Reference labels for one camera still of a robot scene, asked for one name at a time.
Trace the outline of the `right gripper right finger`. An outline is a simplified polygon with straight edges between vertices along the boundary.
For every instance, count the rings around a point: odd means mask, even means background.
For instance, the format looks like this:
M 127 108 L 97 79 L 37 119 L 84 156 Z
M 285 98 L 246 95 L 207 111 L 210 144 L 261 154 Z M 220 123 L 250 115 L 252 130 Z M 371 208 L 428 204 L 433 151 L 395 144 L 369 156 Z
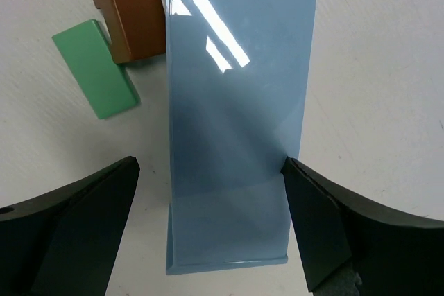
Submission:
M 443 221 L 372 201 L 294 158 L 281 172 L 309 291 L 351 265 L 360 295 L 443 294 Z

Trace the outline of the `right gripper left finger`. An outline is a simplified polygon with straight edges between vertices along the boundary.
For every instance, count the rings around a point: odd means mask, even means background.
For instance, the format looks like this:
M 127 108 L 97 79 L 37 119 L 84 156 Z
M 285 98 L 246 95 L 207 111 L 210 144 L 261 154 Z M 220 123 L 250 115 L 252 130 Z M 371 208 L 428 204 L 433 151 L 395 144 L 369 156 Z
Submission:
M 139 171 L 128 156 L 1 208 L 1 294 L 104 295 Z

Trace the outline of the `blue plastic box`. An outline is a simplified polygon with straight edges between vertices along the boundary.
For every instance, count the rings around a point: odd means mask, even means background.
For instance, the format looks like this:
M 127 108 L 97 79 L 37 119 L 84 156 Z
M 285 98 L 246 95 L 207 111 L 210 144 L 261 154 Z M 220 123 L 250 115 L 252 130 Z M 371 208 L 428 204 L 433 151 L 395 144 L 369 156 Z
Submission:
M 287 262 L 316 0 L 166 0 L 168 275 Z

